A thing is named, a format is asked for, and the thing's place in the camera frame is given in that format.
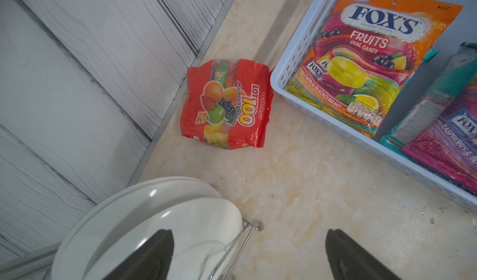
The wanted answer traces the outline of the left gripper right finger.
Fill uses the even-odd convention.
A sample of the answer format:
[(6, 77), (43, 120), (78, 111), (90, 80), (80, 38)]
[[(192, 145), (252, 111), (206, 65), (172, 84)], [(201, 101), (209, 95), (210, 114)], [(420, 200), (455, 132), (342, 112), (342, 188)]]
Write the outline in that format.
[(325, 251), (335, 280), (400, 279), (340, 229), (328, 230)]

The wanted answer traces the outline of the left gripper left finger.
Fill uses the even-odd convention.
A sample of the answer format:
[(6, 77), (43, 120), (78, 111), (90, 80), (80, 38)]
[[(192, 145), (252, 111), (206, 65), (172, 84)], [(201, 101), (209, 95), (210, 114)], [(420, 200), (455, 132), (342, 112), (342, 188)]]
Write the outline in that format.
[(104, 280), (165, 280), (170, 269), (174, 237), (171, 230), (158, 230)]

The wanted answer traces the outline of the purple Fox's candy bag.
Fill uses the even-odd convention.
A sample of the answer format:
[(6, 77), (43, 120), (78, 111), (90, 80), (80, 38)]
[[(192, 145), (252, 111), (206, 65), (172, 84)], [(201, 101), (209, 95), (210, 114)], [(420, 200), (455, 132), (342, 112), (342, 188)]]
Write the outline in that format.
[(401, 152), (477, 195), (477, 78)]

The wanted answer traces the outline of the teal white candy bag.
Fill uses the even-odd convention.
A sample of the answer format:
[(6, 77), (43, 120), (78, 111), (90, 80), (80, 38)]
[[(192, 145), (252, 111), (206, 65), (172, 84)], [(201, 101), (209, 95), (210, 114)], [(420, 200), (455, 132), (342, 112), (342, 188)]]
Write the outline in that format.
[(404, 118), (380, 144), (400, 154), (464, 90), (477, 73), (477, 44), (464, 42), (447, 66)]

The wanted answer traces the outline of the orange multicolour Fox's candy bag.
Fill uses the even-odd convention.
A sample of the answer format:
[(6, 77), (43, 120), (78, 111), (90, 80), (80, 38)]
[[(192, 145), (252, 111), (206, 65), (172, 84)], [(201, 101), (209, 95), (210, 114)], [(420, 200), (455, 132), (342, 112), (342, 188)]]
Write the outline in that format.
[(373, 137), (461, 11), (437, 0), (337, 0), (285, 90)]

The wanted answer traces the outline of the light blue plastic basket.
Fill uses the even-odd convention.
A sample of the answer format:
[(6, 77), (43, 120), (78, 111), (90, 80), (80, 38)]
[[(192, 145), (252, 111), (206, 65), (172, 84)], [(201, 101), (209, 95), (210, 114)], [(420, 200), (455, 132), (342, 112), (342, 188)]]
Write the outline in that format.
[(313, 0), (271, 84), (290, 105), (477, 209), (477, 0)]

